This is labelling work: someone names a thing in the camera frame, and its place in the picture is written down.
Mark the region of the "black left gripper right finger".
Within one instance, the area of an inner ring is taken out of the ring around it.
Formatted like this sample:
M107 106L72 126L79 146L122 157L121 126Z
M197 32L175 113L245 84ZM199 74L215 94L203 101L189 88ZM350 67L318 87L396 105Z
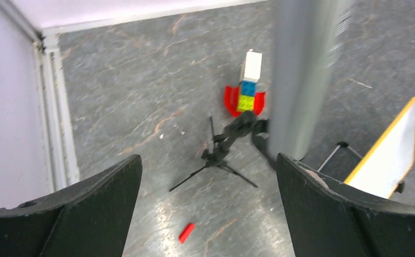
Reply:
M415 206L363 192L283 154L275 168L296 256L415 256Z

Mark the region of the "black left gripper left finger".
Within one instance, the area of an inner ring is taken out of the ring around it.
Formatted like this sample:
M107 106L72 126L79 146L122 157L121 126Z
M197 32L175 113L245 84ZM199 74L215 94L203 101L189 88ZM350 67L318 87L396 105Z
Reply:
M121 256L142 169L132 154L55 193L0 208L0 256Z

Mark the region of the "yellow framed whiteboard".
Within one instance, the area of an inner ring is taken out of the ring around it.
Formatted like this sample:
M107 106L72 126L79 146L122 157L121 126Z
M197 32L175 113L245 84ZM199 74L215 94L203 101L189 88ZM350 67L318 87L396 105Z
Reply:
M343 183L385 199L395 192L402 193L404 178L415 162L415 97L410 99L364 156L349 143L340 141L317 172L321 172L341 148L360 158Z

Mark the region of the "red marker cap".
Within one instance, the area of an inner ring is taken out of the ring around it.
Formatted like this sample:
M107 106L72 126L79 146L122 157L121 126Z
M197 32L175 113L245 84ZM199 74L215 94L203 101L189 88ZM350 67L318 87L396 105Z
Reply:
M182 232L180 233L178 237L178 240L181 244L183 244L187 240L187 238L189 237L189 235L191 234L194 228L195 228L194 223L188 223L186 225L186 227L182 230Z

